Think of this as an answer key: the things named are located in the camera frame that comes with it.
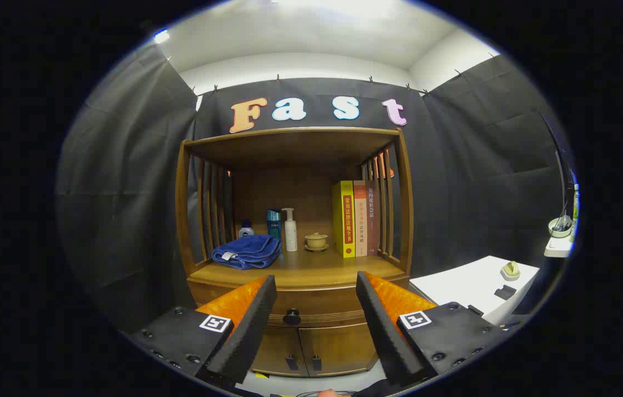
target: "book spine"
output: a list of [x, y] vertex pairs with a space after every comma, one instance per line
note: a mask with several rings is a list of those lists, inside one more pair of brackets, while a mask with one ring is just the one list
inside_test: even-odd
[[355, 256], [353, 181], [333, 185], [333, 239], [344, 258]]
[[353, 181], [341, 181], [341, 199], [343, 201], [343, 257], [352, 258], [355, 256]]
[[368, 254], [368, 201], [365, 181], [353, 181], [353, 200], [355, 205], [356, 256]]
[[368, 204], [368, 255], [377, 255], [377, 247], [380, 246], [380, 219], [377, 217], [377, 182], [366, 181], [366, 201]]

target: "blue towel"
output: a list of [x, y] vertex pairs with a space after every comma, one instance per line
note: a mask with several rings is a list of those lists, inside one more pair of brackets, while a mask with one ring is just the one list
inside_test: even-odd
[[236, 269], [262, 269], [271, 265], [280, 252], [280, 239], [268, 234], [254, 234], [217, 247], [213, 250], [212, 258], [219, 264]]

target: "saucer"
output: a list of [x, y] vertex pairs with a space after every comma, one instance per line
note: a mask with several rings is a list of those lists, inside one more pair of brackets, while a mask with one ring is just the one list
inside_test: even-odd
[[306, 248], [308, 251], [320, 252], [320, 251], [326, 251], [326, 249], [328, 248], [328, 244], [326, 244], [326, 246], [324, 246], [323, 248], [309, 248], [308, 245], [304, 244], [304, 248]]

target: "hand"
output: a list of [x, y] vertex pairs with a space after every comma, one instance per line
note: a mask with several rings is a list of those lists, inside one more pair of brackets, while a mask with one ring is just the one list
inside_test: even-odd
[[338, 395], [333, 389], [328, 389], [320, 392], [316, 397], [344, 397], [347, 394]]

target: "cabinet door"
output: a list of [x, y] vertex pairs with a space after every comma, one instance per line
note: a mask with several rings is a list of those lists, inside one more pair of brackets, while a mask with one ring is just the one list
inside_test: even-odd
[[265, 327], [251, 370], [287, 377], [308, 377], [296, 328]]
[[328, 328], [300, 328], [306, 368], [312, 377], [364, 371], [377, 362], [366, 323]]

